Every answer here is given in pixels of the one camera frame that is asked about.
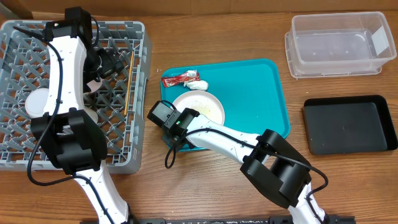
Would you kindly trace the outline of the small pink-white bowl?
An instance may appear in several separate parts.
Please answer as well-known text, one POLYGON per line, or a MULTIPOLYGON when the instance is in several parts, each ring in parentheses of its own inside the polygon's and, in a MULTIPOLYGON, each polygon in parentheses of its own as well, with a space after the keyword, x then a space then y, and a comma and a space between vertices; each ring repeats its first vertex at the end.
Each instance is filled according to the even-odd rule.
POLYGON ((89 90, 89 93, 94 93, 97 90, 99 90, 102 86, 102 80, 100 80, 99 82, 92 80, 89 83, 87 83, 89 90))

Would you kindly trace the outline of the wooden chopstick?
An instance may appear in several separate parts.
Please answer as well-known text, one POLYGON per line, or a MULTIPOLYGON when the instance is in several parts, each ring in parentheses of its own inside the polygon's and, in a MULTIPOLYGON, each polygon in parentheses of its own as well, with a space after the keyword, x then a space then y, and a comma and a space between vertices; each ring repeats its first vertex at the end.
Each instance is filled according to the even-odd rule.
POLYGON ((131 61, 129 65, 129 76, 127 80, 127 91, 126 91, 126 99, 125 99, 125 107, 124 107, 124 116, 127 116, 128 106, 129 106, 129 97, 130 97, 130 89, 131 89, 131 78, 132 78, 132 71, 134 67, 134 52, 131 54, 131 61))

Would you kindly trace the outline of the large white plate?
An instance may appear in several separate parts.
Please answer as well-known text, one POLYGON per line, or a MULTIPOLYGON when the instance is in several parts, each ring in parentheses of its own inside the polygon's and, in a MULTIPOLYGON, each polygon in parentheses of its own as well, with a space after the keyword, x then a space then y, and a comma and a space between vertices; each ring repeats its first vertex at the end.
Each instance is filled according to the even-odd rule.
POLYGON ((221 102, 211 93, 201 90, 191 90, 177 97, 173 105, 182 112, 191 108, 205 115, 211 121, 224 125, 225 113, 221 102))

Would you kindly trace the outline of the white cup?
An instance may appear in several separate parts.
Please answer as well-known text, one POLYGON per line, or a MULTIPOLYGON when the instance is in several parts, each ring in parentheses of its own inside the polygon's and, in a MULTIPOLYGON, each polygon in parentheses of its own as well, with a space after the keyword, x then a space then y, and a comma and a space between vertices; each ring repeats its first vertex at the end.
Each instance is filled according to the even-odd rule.
POLYGON ((84 108, 84 111, 87 113, 87 115, 88 115, 95 123, 98 122, 98 115, 97 115, 97 113, 96 113, 93 109, 90 109, 90 108, 88 108, 88 107, 85 107, 85 108, 84 108))

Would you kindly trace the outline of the grey bowl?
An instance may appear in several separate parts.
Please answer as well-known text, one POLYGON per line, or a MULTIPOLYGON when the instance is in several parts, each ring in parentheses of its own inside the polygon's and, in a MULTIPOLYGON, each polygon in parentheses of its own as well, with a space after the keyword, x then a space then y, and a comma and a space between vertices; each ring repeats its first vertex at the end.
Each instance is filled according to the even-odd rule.
POLYGON ((48 95, 48 88, 38 88, 28 95, 25 101, 25 110, 31 118, 38 118, 43 115, 48 95))

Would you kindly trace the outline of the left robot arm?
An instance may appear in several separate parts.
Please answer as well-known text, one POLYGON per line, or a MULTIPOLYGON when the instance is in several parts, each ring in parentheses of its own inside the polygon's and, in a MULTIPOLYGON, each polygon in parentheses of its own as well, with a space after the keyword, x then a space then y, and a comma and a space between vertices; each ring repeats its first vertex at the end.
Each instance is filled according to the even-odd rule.
POLYGON ((103 130, 85 111, 83 95, 89 82, 100 82, 124 69, 117 53, 95 49, 99 33, 94 19, 81 7, 65 10, 65 18, 50 21, 34 37, 50 55, 49 93, 41 117, 30 128, 52 165, 65 180, 75 180, 92 203, 99 223, 128 223, 129 205, 119 195, 106 167, 108 148, 103 130))

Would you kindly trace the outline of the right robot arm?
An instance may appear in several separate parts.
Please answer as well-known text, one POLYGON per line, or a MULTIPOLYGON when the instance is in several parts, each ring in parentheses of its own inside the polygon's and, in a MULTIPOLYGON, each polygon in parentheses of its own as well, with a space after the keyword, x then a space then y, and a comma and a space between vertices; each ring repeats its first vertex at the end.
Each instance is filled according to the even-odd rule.
POLYGON ((294 223, 328 223, 327 214, 313 196, 328 185, 327 176, 275 131, 243 133, 194 109, 178 111, 165 100, 157 101, 147 117, 162 128, 162 139, 170 146, 166 168, 173 166, 177 152, 185 145, 215 151, 240 164, 240 171, 257 191, 286 208, 294 223))

